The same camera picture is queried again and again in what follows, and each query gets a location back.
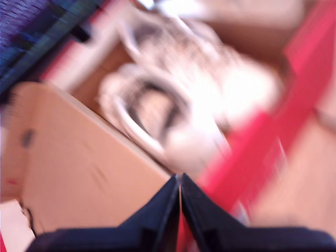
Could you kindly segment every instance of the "blurry object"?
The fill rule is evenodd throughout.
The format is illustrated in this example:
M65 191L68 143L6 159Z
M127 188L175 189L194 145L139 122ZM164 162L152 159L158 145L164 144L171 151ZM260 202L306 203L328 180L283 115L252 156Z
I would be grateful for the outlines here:
M170 178L68 93L37 82L13 91L1 201L15 198L29 209L37 235L118 226Z
M46 1L44 5L41 1L31 4L26 2L31 1L20 1L20 4L16 2L15 8L20 6L19 9L26 9L27 4L27 8L40 6L41 9L36 14L31 14L25 25L18 26L20 30L13 33L15 36L1 51L0 95L7 93L18 81L27 80L27 75L34 69L34 65L62 43L67 35L74 33L85 40L84 37L88 37L89 34L84 34L85 31L77 26L95 12L103 0L52 0ZM8 5L10 3L2 3L2 6ZM19 14L10 13L12 14L9 15L19 16ZM21 17L18 19L8 17L2 13L3 16L4 22L9 22L11 25L21 19Z
M189 22L188 25L177 17L146 14L136 8L133 8L132 12L136 21L130 24L121 20L119 34L130 56L138 64L150 62L160 65L159 58L168 53L168 49L179 46L182 50L186 47L182 43L198 43L196 37L221 42L209 26L200 22ZM160 67L167 67L163 65L165 63L162 62Z
M288 29L303 20L305 0L162 0L156 9L167 15L226 23Z
M184 23L134 11L135 26L121 23L127 51L143 67L168 71L184 85L223 130L245 124L258 110L268 112L280 96L275 71L224 45L200 22Z
M35 236L17 200L0 204L2 236L7 252L24 252Z
M0 3L0 52L49 4L49 0L2 0Z
M123 76L115 73L103 82L100 104L104 115L111 119L112 124L118 121L131 140L169 170L174 173L185 172L196 179L219 148L224 147L224 151L229 151L228 143L208 113L207 106L203 105L202 100L191 98L182 85L174 84L176 80L170 75L157 72L154 68L144 70L131 64L123 66L120 71ZM150 135L130 115L132 105L142 98L139 95L141 86L150 86L165 94L176 107L175 111L170 109L163 113L164 123L153 117L149 120L160 127L158 138Z

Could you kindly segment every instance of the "dark hole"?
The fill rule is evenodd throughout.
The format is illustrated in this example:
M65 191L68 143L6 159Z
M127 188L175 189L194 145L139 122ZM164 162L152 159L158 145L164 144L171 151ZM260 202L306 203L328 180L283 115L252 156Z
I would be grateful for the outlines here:
M22 136L22 146L24 148L28 148L31 145L31 142L33 140L33 136L34 136L34 130L33 129L29 129L23 134L23 136Z

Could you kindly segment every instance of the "cardboard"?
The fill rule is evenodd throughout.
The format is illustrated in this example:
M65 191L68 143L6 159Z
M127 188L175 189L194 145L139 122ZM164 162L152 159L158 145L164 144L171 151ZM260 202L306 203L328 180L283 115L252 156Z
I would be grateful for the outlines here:
M117 226L169 179L71 95L34 82L14 94L1 195L31 211L37 234Z

